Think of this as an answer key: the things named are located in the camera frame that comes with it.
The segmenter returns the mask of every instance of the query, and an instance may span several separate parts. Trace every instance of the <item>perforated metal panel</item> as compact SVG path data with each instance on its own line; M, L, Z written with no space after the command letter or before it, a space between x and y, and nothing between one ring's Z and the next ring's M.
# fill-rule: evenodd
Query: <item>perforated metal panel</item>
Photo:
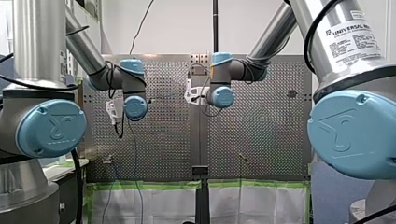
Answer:
M117 63L129 57L108 59ZM303 180L307 176L311 74L301 56L276 57L264 82L233 82L235 104L212 119L200 114L198 106L185 103L190 55L136 58L144 61L148 98L154 99L148 115L132 123L137 154L127 123L122 140L111 126L105 111L107 92L84 87L84 110L91 126L85 139L92 159L88 181L191 180L193 165L209 165L210 178ZM297 92L295 98L288 97L290 91ZM113 155L113 164L103 164L108 155Z
M304 179L312 102L311 74L301 57L278 56L264 82L233 82L232 87L235 103L209 122L210 177Z
M117 63L130 57L107 59ZM189 111L183 98L190 58L187 55L137 58L144 61L147 97L152 101L146 117L139 122L131 122L137 152L127 122L123 139L118 139L115 134L105 111L107 91L84 89L92 97L91 102L86 101L85 105L91 108L92 139L96 149L91 154L95 159L89 166L88 179L191 179ZM113 164L103 164L108 155L113 156Z

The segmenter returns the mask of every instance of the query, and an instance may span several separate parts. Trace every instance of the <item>robotic arm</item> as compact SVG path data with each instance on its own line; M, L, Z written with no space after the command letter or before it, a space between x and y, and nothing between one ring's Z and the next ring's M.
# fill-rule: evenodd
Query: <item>robotic arm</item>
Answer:
M271 58L298 24L305 40L311 40L308 53L320 83L308 121L313 148L345 175L396 178L395 64L381 55L356 0L290 2L281 5L245 60L236 61L230 53L213 55L206 100L228 107L234 98L231 80L264 80ZM324 18L312 29L319 14Z
M73 32L81 27L71 10L66 10L66 31ZM128 119L138 121L146 116L146 82L140 60L123 60L120 66L108 66L85 32L66 38L66 45L78 63L88 74L86 81L96 91L122 90L124 112Z

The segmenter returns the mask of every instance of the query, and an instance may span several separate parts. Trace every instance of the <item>black cable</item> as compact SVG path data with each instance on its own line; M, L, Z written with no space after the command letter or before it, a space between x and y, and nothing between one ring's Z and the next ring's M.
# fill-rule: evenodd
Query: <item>black cable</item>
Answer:
M0 63L5 62L6 60L12 58L13 56L14 56L14 53L8 54L6 57L0 59ZM72 86L72 87L68 87L68 88L42 87L42 86L37 86L37 85L24 83L24 82L18 81L18 80L13 79L13 78L5 77L3 75L0 75L0 78L5 80L5 81L7 81L7 82L10 82L10 83L13 83L13 84L16 84L16 85L20 85L20 86L23 86L23 87L26 87L26 88L29 88L29 89L39 90L39 91L74 91L74 90L78 89L78 86Z
M72 150L72 158L76 169L76 179L77 179L77 214L76 214L76 224L82 224L82 206L84 202L83 195L83 182L82 182L82 172L81 165L79 164L79 158L77 151Z
M132 133L132 137L134 138L134 178L135 178L135 184L136 184L136 188L137 191L139 192L139 196L140 196L140 202L141 202L141 218L140 218L140 223L143 224L143 215L144 215L144 202L143 202L143 195L142 195L142 191L140 190L140 187L137 183L137 141L136 141L136 136L134 135L134 130L131 127L131 122L128 119L128 127L131 130Z
M118 124L114 125L114 129L116 130L116 134L117 134L119 139L122 139L122 137L123 137L124 121L125 121L125 113L122 112L121 133L119 133Z
M241 60L241 59L233 59L233 60L234 60L234 61L238 61L238 62L240 62L242 65L244 65L244 75L243 75L242 79L245 77L246 71L247 71L247 70L249 71L250 76L251 76L251 81L250 81L250 82L246 82L246 81L245 81L245 83L248 84L248 85L253 84L253 83L255 82L256 78L254 77L254 73L253 73L253 70L252 70L251 67L250 67L250 63L247 62L247 61L245 61L245 60Z
M219 52L219 0L213 0L213 52Z
M107 210L108 206L110 205L111 193L112 193L112 191L113 191L113 187L114 187L114 184L115 184L115 183L116 183L116 181L114 181L113 183L111 183L111 186L110 186L110 192L108 193L107 203L106 203L105 209L103 210L103 214L102 214L102 224L105 222L106 210Z
M205 83L204 83L204 86L201 88L201 93L199 94L200 96L204 96L204 95L203 95L203 93L204 93L204 88L205 88L207 82L209 81L209 79L210 79L210 77L208 77L208 78L206 79L206 81L205 81ZM221 111L222 111L222 109L220 109L220 110L219 110L216 114L214 114L214 115L207 114L207 113L201 108L201 100L199 101L199 107L200 107L200 109L201 109L201 112L202 112L205 116L207 116L207 117L209 117L209 118L214 118L214 117L216 117L216 116L219 115L219 114L221 113Z
M75 35L75 34L81 32L81 31L85 31L85 30L88 29L88 28L90 28L89 25L82 26L81 28L79 28L79 29L77 29L77 30L75 30L75 31L72 31L72 32L70 32L70 33L67 33L66 36Z
M134 50L134 42L136 41L137 37L140 34L140 31L142 29L143 23L145 22L146 17L149 14L149 9L151 8L151 5L152 5L153 2L154 2L154 0L151 0L151 2L148 4L148 8L146 9L145 16L143 17L143 20L140 22L139 29L137 30L137 33L134 36L134 40L132 41L132 46L131 46L131 50L129 51L129 54L132 54L132 51Z
M390 206L388 208L385 208L385 209L383 209L381 211L378 211L378 212L376 212L374 214L371 214L370 216L365 217L365 218L355 222L354 224L364 224L366 222L369 222L369 221L374 220L374 219L376 219L378 217L382 217L382 216L384 216L386 214L389 214L389 213L395 212L395 211L396 211L396 204L394 204L393 206Z
M6 60L8 60L8 59L10 59L10 58L12 58L12 57L14 57L14 53L10 53L10 54L8 54L7 56L1 58L1 59L0 59L0 63L5 62Z
M205 110L205 111L201 109L202 113L203 113L205 116L207 116L208 118L217 117L217 116L221 113L222 110L223 110L223 109L221 108L218 112L216 112L216 114L211 115L211 114L207 114L207 113L205 112L205 111L207 111L207 106L206 106L206 110Z
M118 66L118 65L114 65L114 67L117 68L117 69L119 69L121 72L124 72L124 73L126 73L126 74L128 74L128 75L130 75L130 76L132 76L132 77L134 77L134 78L136 78L136 79L137 79L138 81L140 81L145 87L147 87L148 84L147 84L146 81L143 80L141 77L138 77L138 76L135 75L134 73L132 73L132 72L130 72L130 71L128 71L128 70L126 70L126 69L124 69L124 68Z
M335 5L337 5L338 3L345 1L345 0L332 0L331 2L329 2L318 14L318 16L314 19L314 21L312 22L311 26L309 27L308 33L306 33L306 37L305 37L305 41L304 41L304 60L306 63L306 66L308 66L309 70L312 73L316 73L315 72L315 68L311 63L310 60L310 51L311 51L311 45L312 45L312 39L314 37L315 32L318 29L318 26L320 24L320 22L323 20L323 18L326 17L326 15L329 13L329 11L331 9L333 9L335 7Z
M114 64L111 61L106 61L106 64L107 64L107 66L110 64L110 68L107 70L107 73L106 73L106 82L108 85L107 94L108 94L108 98L113 99L113 97L117 91L115 88L113 88Z

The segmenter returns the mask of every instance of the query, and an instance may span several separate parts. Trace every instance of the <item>blue joint cap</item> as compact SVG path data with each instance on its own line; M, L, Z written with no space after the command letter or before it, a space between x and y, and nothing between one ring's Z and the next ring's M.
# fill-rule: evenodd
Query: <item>blue joint cap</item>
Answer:
M120 67L137 75L145 75L142 61L137 59L122 60L120 61Z
M217 108L227 108L233 104L235 93L229 87L218 87L212 92L212 104Z
M396 102L368 91L337 91L311 112L308 136L338 172L361 179L396 178Z
M20 152L32 158L55 158L73 150L87 120L74 102L49 100L30 110L15 135Z
M217 52L212 54L212 65L217 66L223 63L227 63L233 59L231 53Z
M148 112L148 104L140 96L130 96L124 102L124 112L128 119L132 121L141 120Z

